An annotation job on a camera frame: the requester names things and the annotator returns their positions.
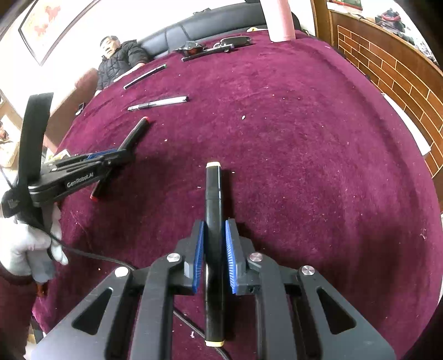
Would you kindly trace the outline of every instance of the sleeve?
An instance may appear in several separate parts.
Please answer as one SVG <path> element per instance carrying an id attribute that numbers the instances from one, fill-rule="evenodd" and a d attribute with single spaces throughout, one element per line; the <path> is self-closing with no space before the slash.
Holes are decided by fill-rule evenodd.
<path id="1" fill-rule="evenodd" d="M 142 47 L 140 47 L 137 43 L 131 43 L 128 46 L 128 61 L 131 67 L 134 67 L 140 63 L 147 64 L 149 62 L 149 58 L 146 51 Z"/>
<path id="2" fill-rule="evenodd" d="M 103 68 L 102 66 L 98 67 L 98 82 L 97 82 L 97 88 L 95 89 L 95 91 L 97 90 L 103 90 L 103 76 L 105 75 L 103 72 Z"/>
<path id="3" fill-rule="evenodd" d="M 25 354 L 37 287 L 30 277 L 10 275 L 0 264 L 0 342 Z"/>

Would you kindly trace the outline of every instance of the pink thermos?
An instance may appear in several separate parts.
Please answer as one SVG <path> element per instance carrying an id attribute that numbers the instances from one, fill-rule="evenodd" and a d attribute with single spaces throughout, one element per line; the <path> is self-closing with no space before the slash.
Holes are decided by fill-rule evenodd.
<path id="1" fill-rule="evenodd" d="M 260 2 L 271 41 L 277 43 L 294 40 L 294 23 L 288 0 L 260 0 Z"/>

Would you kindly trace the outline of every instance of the metal screw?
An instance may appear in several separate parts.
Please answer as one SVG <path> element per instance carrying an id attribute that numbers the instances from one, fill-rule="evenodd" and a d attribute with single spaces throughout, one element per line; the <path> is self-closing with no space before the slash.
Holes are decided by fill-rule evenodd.
<path id="1" fill-rule="evenodd" d="M 169 254 L 169 255 L 166 257 L 166 259 L 167 259 L 169 262 L 177 262 L 177 261 L 180 260 L 180 254 L 177 254 L 177 253 Z"/>
<path id="2" fill-rule="evenodd" d="M 306 276 L 314 275 L 315 269 L 311 265 L 305 265 L 302 267 L 302 273 Z"/>
<path id="3" fill-rule="evenodd" d="M 252 253 L 249 256 L 249 259 L 254 262 L 260 262 L 263 260 L 263 255 L 260 253 Z"/>
<path id="4" fill-rule="evenodd" d="M 115 269 L 114 274 L 118 278 L 122 278 L 126 275 L 128 275 L 129 269 L 127 267 L 121 266 Z"/>

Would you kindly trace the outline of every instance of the black leather sofa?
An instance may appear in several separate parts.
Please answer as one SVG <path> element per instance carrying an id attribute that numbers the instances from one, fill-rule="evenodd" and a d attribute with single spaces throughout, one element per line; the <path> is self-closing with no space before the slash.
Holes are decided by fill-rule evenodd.
<path id="1" fill-rule="evenodd" d="M 292 14 L 294 28 L 301 30 L 298 18 Z M 241 3 L 206 9 L 165 27 L 138 43 L 152 59 L 160 58 L 182 46 L 187 40 L 206 41 L 212 38 L 244 32 L 250 27 L 266 28 L 261 4 Z"/>

